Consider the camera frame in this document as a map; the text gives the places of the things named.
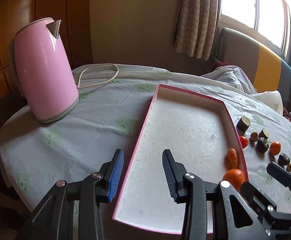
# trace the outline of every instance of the red tomato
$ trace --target red tomato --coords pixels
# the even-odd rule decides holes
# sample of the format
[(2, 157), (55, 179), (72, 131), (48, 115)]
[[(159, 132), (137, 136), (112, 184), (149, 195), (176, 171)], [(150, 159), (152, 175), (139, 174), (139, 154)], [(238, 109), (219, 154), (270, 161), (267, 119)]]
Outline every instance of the red tomato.
[(247, 138), (245, 138), (244, 136), (239, 136), (240, 139), (240, 143), (242, 148), (244, 149), (245, 147), (247, 147), (249, 141), (247, 140)]

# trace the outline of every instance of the beige curtain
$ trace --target beige curtain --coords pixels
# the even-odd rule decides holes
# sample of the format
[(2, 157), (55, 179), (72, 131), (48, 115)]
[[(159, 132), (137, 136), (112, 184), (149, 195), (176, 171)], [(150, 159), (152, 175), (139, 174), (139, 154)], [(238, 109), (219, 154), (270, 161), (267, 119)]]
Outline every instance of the beige curtain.
[(208, 60), (217, 19), (218, 0), (182, 0), (177, 22), (176, 52)]

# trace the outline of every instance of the table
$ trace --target table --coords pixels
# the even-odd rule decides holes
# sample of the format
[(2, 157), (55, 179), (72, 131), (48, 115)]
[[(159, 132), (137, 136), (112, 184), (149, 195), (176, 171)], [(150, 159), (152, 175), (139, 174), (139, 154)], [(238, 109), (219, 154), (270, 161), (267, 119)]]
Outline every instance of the table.
[[(77, 81), (87, 65), (73, 71)], [(79, 91), (75, 109), (63, 119), (42, 124), (29, 106), (14, 114), (0, 130), (0, 166), (7, 185), (12, 185), (30, 210), (39, 203), (59, 179), (71, 183), (82, 180), (111, 160), (115, 149), (125, 153), (123, 176), (141, 125), (157, 84), (169, 84), (223, 100), (234, 123), (242, 115), (251, 120), (252, 131), (266, 128), (269, 141), (280, 141), (282, 152), (291, 158), (291, 123), (252, 96), (225, 83), (203, 77), (171, 73), (164, 69), (118, 65), (116, 79), (103, 86)], [(110, 68), (90, 68), (82, 85), (100, 82), (113, 75)], [(291, 212), (291, 193), (266, 173), (273, 158), (268, 152), (257, 154), (253, 145), (244, 149), (249, 179), (278, 205), (278, 211)], [(129, 228), (138, 239), (155, 233), (112, 221), (114, 204), (103, 208), (108, 239), (118, 239)], [(159, 235), (160, 239), (177, 236)]]

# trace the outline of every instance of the silver bolt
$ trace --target silver bolt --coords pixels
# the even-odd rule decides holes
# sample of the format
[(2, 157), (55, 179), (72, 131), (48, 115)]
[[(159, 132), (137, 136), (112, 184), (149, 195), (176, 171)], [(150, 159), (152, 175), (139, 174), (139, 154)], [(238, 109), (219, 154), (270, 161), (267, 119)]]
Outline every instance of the silver bolt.
[(57, 183), (56, 183), (56, 185), (57, 185), (58, 187), (63, 187), (63, 186), (65, 185), (65, 181), (64, 181), (63, 179), (58, 180)]
[(230, 187), (230, 182), (228, 182), (227, 180), (222, 180), (220, 184), (222, 187), (225, 188)]
[(184, 176), (185, 176), (187, 179), (194, 179), (194, 174), (193, 174), (193, 173), (190, 173), (190, 172), (185, 173)]
[(94, 179), (99, 179), (101, 177), (102, 177), (102, 174), (99, 173), (99, 172), (95, 172), (95, 173), (92, 174), (92, 178), (94, 178)]

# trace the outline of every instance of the window pane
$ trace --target window pane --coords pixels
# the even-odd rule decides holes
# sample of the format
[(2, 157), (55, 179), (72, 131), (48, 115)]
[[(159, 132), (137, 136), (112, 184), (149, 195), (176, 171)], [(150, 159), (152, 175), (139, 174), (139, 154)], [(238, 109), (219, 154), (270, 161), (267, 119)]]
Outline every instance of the window pane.
[(254, 28), (255, 0), (222, 0), (222, 14)]
[(282, 0), (260, 0), (258, 32), (281, 48), (284, 34)]

